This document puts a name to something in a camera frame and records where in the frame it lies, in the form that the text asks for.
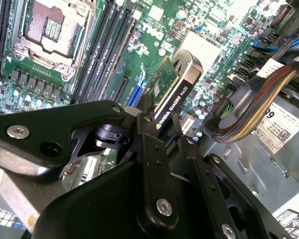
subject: black cable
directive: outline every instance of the black cable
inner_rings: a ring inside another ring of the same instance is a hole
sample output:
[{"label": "black cable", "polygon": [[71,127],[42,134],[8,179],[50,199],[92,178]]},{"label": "black cable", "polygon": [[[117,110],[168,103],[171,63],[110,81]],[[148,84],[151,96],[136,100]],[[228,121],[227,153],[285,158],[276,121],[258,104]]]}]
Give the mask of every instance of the black cable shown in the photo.
[{"label": "black cable", "polygon": [[290,38],[278,49],[272,59],[279,61],[285,53],[290,49],[292,44],[299,38],[299,28],[290,36]]},{"label": "black cable", "polygon": [[299,9],[293,13],[293,15],[288,19],[285,26],[283,27],[282,35],[278,41],[279,47],[283,46],[283,44],[285,42],[285,37],[287,36],[288,31],[290,30],[290,28],[292,27],[292,25],[294,24],[294,22],[297,20],[298,17],[299,17]]}]

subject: capacitor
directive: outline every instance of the capacitor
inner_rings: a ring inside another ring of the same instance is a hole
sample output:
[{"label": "capacitor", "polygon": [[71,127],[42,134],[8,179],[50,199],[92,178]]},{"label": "capacitor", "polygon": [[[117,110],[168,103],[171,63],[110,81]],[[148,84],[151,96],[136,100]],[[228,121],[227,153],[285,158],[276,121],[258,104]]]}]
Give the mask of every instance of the capacitor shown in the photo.
[{"label": "capacitor", "polygon": [[213,95],[213,99],[214,99],[214,102],[219,102],[219,100],[220,100],[219,96],[216,94]]},{"label": "capacitor", "polygon": [[201,102],[199,102],[199,105],[202,106],[202,107],[205,107],[206,106],[206,102],[205,101],[201,101]]},{"label": "capacitor", "polygon": [[43,105],[43,102],[44,102],[44,98],[38,97],[38,99],[36,99],[36,101],[35,101],[35,104],[40,107]]},{"label": "capacitor", "polygon": [[203,108],[201,111],[203,112],[203,115],[208,116],[208,111],[207,111],[207,109]]},{"label": "capacitor", "polygon": [[3,86],[5,83],[5,80],[4,79],[0,79],[0,87]]},{"label": "capacitor", "polygon": [[28,93],[24,96],[24,99],[25,99],[26,101],[31,101],[32,98],[33,98],[33,94],[32,94],[32,92],[28,92]]},{"label": "capacitor", "polygon": [[166,50],[164,48],[161,48],[160,50],[158,50],[158,54],[160,56],[164,56],[166,54]]},{"label": "capacitor", "polygon": [[205,115],[204,115],[204,114],[201,114],[198,118],[199,118],[200,120],[204,120],[204,119],[205,119]]},{"label": "capacitor", "polygon": [[197,132],[197,133],[196,133],[196,136],[197,136],[198,138],[200,138],[200,137],[203,136],[203,133],[202,133],[202,132]]},{"label": "capacitor", "polygon": [[21,89],[19,87],[16,87],[14,90],[12,90],[13,96],[19,96],[21,94]]},{"label": "capacitor", "polygon": [[177,13],[176,13],[176,17],[179,19],[179,20],[182,20],[184,18],[187,17],[187,14],[184,10],[179,10]]},{"label": "capacitor", "polygon": [[265,30],[262,27],[260,29],[258,29],[259,35],[263,34],[264,32],[265,32]]},{"label": "capacitor", "polygon": [[48,101],[48,102],[45,104],[45,107],[46,107],[47,109],[50,109],[50,108],[53,107],[53,105],[54,105],[54,102],[52,102],[52,101]]},{"label": "capacitor", "polygon": [[196,109],[195,109],[195,114],[196,114],[197,116],[200,116],[200,115],[201,115],[201,109],[200,109],[200,108],[196,108]]}]

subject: black plastic bracket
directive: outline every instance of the black plastic bracket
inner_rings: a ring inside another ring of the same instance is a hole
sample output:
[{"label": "black plastic bracket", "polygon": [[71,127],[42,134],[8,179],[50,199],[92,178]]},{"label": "black plastic bracket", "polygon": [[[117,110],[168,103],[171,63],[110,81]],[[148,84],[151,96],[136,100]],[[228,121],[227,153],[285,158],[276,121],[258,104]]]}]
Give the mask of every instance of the black plastic bracket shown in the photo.
[{"label": "black plastic bracket", "polygon": [[[0,167],[27,176],[49,174],[56,179],[69,162],[103,150],[94,141],[92,147],[86,146],[91,132],[106,123],[119,125],[125,118],[125,111],[112,101],[0,116]],[[10,137],[7,129],[12,125],[26,127],[29,136]]]}]

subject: blue connector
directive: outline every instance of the blue connector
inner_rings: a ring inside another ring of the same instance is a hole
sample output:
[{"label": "blue connector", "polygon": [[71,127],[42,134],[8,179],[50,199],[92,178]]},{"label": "blue connector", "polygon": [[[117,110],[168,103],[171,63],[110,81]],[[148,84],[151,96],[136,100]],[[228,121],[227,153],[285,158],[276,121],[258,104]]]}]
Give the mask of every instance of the blue connector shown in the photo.
[{"label": "blue connector", "polygon": [[138,99],[140,98],[141,94],[143,93],[143,91],[144,91],[143,87],[136,86],[131,97],[130,97],[128,106],[134,107],[136,105]]}]

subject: screw hole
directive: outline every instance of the screw hole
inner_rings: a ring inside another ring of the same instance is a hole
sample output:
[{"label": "screw hole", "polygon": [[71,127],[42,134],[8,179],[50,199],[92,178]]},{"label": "screw hole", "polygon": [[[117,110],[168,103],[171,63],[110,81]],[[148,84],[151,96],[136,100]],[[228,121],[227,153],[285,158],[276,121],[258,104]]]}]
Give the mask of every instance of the screw hole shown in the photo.
[{"label": "screw hole", "polygon": [[279,239],[275,234],[269,233],[270,238],[272,239]]},{"label": "screw hole", "polygon": [[116,106],[113,106],[112,109],[116,112],[116,113],[120,113],[121,112],[121,109],[116,107]]},{"label": "screw hole", "polygon": [[210,189],[211,189],[213,192],[216,192],[216,188],[215,188],[213,185],[210,185]]},{"label": "screw hole", "polygon": [[158,166],[158,167],[161,167],[161,162],[158,160],[155,162],[155,164]]},{"label": "screw hole", "polygon": [[55,158],[62,154],[62,146],[55,142],[44,142],[40,146],[41,153],[45,156]]},{"label": "screw hole", "polygon": [[144,119],[145,119],[147,122],[151,122],[151,118],[148,117],[148,116],[145,116]]},{"label": "screw hole", "polygon": [[123,137],[121,140],[120,140],[121,144],[128,144],[130,142],[130,138],[129,137]]}]

